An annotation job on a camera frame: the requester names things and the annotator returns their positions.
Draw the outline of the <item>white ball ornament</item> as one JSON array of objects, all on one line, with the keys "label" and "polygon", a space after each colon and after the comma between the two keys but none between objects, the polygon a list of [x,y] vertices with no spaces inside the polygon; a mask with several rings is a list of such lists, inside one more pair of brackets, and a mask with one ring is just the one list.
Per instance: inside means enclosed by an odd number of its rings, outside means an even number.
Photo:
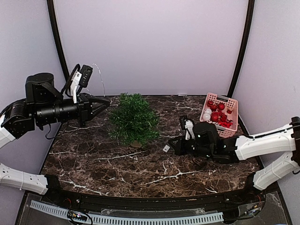
[{"label": "white ball ornament", "polygon": [[202,115],[203,121],[209,121],[211,119],[212,110],[210,108],[206,108]]}]

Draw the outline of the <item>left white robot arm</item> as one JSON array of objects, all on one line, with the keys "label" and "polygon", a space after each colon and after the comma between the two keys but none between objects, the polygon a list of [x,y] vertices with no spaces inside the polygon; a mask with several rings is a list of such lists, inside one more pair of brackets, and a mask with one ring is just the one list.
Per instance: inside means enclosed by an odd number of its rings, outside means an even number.
[{"label": "left white robot arm", "polygon": [[66,97],[54,86],[50,73],[30,75],[25,82],[25,97],[0,112],[0,184],[45,195],[55,204],[66,201],[55,175],[41,175],[39,169],[55,128],[76,120],[80,127],[107,109],[110,101],[89,93]]}]

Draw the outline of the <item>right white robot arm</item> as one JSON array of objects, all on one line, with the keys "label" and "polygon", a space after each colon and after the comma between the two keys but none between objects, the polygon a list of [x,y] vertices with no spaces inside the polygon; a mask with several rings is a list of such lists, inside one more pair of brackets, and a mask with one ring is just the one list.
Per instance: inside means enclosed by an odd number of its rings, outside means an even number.
[{"label": "right white robot arm", "polygon": [[246,188],[239,199],[250,203],[257,191],[300,168],[300,119],[293,117],[289,124],[254,136],[240,135],[221,138],[216,125],[206,121],[194,123],[186,115],[180,116],[181,129],[186,133],[168,140],[175,155],[191,154],[220,164],[237,163],[248,158],[282,152],[283,155],[267,167],[247,177]]}]

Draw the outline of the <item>black frame pole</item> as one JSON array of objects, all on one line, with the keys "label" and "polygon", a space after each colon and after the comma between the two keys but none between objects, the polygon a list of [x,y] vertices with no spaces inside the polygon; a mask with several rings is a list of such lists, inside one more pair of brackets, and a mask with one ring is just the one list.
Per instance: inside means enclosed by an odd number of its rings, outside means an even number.
[{"label": "black frame pole", "polygon": [[231,83],[229,86],[229,90],[226,95],[228,98],[233,97],[235,88],[237,86],[237,82],[239,79],[239,75],[241,72],[242,64],[244,61],[244,57],[245,57],[245,53],[246,53],[246,49],[247,49],[247,45],[248,45],[248,39],[249,39],[252,20],[253,20],[254,8],[255,8],[255,0],[249,0],[248,4],[247,4],[247,13],[246,13],[245,25],[244,25],[244,30],[243,30],[243,34],[242,34],[239,54],[237,57],[237,61],[236,61],[233,75],[232,75],[232,80],[231,80]]},{"label": "black frame pole", "polygon": [[47,2],[48,14],[49,14],[50,24],[51,24],[51,28],[52,28],[52,35],[53,35],[53,39],[55,42],[57,55],[59,58],[60,66],[61,66],[64,78],[65,78],[65,81],[67,82],[68,78],[69,78],[69,70],[68,70],[68,66],[67,66],[67,62],[65,59],[65,54],[64,54],[64,50],[63,50],[63,46],[62,46],[62,42],[61,42],[61,38],[60,38],[60,31],[59,31],[57,17],[56,17],[56,13],[55,13],[54,1],[47,0],[46,2]]}]

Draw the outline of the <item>pink plastic basket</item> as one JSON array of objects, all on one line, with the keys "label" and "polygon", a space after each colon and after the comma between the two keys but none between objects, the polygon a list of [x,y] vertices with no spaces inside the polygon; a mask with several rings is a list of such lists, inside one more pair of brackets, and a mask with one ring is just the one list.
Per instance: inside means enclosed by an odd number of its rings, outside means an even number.
[{"label": "pink plastic basket", "polygon": [[239,103],[233,98],[208,93],[203,105],[200,122],[212,123],[216,126],[220,137],[235,135],[238,129]]}]

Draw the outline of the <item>left black frame pole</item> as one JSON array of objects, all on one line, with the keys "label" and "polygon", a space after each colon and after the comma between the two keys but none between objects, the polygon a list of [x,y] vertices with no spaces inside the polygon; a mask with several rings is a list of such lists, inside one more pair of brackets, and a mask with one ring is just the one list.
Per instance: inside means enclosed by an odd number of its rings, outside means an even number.
[{"label": "left black frame pole", "polygon": [[53,39],[55,42],[57,55],[59,58],[60,66],[61,66],[64,78],[65,78],[65,81],[67,82],[68,78],[69,78],[69,70],[68,70],[68,66],[67,66],[67,62],[65,59],[65,54],[64,54],[64,50],[63,50],[63,46],[62,46],[62,42],[61,42],[61,38],[60,38],[60,31],[59,31],[57,17],[56,17],[56,13],[55,13],[54,1],[47,0],[46,2],[47,2],[48,14],[49,14],[50,24],[51,24],[51,28],[52,28],[52,35],[53,35]]}]

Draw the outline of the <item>red ball ornament cluster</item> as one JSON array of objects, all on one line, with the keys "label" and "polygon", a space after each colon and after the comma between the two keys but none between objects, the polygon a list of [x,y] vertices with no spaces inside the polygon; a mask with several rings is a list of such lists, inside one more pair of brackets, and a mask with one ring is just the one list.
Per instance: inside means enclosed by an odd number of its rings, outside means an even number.
[{"label": "red ball ornament cluster", "polygon": [[225,109],[223,111],[219,111],[218,104],[219,103],[214,103],[211,100],[208,100],[207,102],[207,108],[212,110],[210,121],[216,122],[222,127],[231,128],[233,120],[230,117],[233,112],[233,108],[225,105]]}]

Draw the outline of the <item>right black frame pole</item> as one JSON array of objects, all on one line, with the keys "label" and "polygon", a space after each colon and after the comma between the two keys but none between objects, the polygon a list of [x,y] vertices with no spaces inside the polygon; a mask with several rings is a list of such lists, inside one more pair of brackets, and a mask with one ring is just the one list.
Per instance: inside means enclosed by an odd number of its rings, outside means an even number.
[{"label": "right black frame pole", "polygon": [[237,57],[237,61],[236,61],[233,75],[232,75],[232,80],[231,80],[231,83],[229,86],[229,90],[226,95],[228,98],[233,97],[235,88],[237,86],[237,82],[239,79],[239,75],[241,72],[242,64],[244,61],[244,57],[245,57],[245,53],[246,53],[246,49],[247,49],[247,45],[248,45],[248,39],[249,39],[252,20],[253,20],[254,8],[255,8],[255,0],[249,0],[248,4],[247,4],[247,13],[246,13],[245,25],[244,25],[244,30],[243,30],[243,34],[242,34],[239,54]]}]

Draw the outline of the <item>small green christmas tree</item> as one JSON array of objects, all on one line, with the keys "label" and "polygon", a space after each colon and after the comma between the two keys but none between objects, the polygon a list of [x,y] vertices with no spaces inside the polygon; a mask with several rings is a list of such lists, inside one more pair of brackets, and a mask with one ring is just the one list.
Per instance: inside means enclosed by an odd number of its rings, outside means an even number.
[{"label": "small green christmas tree", "polygon": [[143,146],[159,138],[159,116],[144,96],[122,93],[118,101],[118,107],[109,113],[112,139],[125,145]]}]

